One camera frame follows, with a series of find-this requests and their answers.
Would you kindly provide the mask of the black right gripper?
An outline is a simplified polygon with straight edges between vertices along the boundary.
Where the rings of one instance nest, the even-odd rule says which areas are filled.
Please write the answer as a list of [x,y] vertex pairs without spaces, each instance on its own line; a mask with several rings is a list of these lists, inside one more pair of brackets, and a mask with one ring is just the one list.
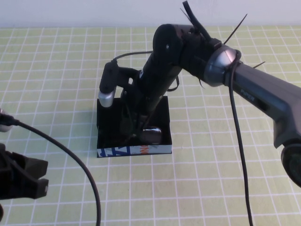
[[122,73],[133,83],[122,91],[122,111],[119,130],[129,141],[134,134],[136,118],[137,137],[150,139],[147,130],[149,116],[153,114],[169,87],[180,73],[180,67],[172,63],[147,60],[143,69],[122,68]]

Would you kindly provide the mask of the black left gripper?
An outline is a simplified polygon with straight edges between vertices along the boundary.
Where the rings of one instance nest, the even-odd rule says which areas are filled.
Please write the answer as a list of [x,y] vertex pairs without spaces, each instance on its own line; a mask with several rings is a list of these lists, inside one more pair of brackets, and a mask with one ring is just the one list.
[[0,145],[0,199],[45,197],[48,192],[48,162],[9,152]]

